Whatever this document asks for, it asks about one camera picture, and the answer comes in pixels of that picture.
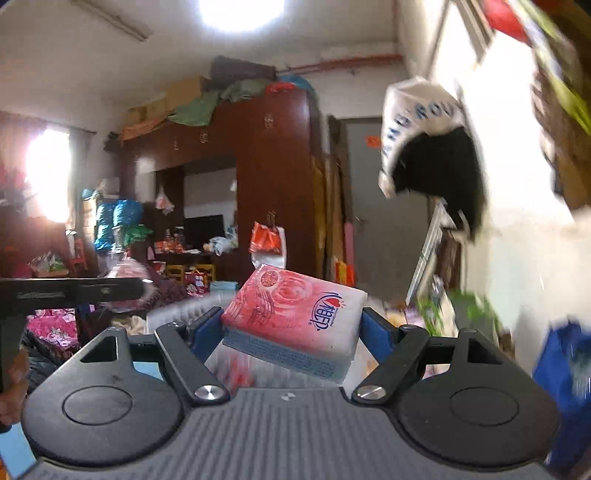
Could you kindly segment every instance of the red heart logo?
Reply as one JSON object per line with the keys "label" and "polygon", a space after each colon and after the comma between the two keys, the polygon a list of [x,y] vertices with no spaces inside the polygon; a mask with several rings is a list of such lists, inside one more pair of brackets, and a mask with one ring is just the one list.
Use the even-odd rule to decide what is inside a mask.
{"label": "red heart logo", "polygon": [[326,303],[332,305],[333,307],[339,308],[340,307],[340,300],[336,298],[330,298],[325,300]]}

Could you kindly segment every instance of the printed brand logo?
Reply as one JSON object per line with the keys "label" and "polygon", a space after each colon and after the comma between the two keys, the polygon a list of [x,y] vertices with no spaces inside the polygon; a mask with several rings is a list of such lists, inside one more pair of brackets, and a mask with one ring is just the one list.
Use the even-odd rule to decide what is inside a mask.
{"label": "printed brand logo", "polygon": [[[455,108],[452,103],[444,102],[444,101],[434,101],[429,103],[429,105],[423,105],[422,103],[417,103],[414,106],[414,112],[410,110],[406,110],[406,115],[398,113],[396,117],[394,117],[394,122],[396,123],[395,126],[388,128],[388,140],[395,142],[398,139],[398,136],[403,132],[404,129],[410,127],[413,122],[420,123],[424,120],[429,118],[438,118],[438,117],[449,117],[453,119],[455,114]],[[391,145],[384,145],[382,147],[382,155],[388,156],[388,154],[392,151]]]}
{"label": "printed brand logo", "polygon": [[317,332],[332,327],[339,308],[344,306],[343,297],[336,293],[324,292],[316,303],[314,303],[312,318],[308,322],[308,325],[314,325]]}
{"label": "printed brand logo", "polygon": [[279,280],[279,274],[276,271],[268,270],[263,273],[261,277],[261,285],[263,287],[272,287]]}
{"label": "printed brand logo", "polygon": [[18,300],[28,300],[28,299],[57,299],[63,298],[66,295],[62,291],[28,291],[28,292],[18,292],[17,299]]}

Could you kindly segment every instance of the window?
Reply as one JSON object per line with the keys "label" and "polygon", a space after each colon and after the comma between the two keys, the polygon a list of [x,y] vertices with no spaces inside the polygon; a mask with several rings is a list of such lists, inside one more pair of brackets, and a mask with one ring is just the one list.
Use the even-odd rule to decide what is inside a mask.
{"label": "window", "polygon": [[69,217],[68,182],[72,157],[69,134],[47,128],[30,145],[27,153],[27,182],[38,211],[55,222]]}

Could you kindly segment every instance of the pink floral fabric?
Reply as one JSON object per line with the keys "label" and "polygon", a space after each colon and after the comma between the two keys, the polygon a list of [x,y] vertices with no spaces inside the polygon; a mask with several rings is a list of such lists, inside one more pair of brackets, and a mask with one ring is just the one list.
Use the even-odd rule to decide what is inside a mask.
{"label": "pink floral fabric", "polygon": [[74,309],[36,310],[27,319],[27,328],[40,339],[64,350],[78,345]]}

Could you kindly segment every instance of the white plastic bag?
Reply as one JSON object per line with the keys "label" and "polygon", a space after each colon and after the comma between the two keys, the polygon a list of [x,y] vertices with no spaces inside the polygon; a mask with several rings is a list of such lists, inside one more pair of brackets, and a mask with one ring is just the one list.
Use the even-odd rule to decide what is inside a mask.
{"label": "white plastic bag", "polygon": [[162,213],[168,215],[174,210],[173,203],[168,199],[166,194],[164,193],[164,187],[161,185],[160,189],[158,190],[158,195],[156,195],[156,208],[158,210],[162,210]]}

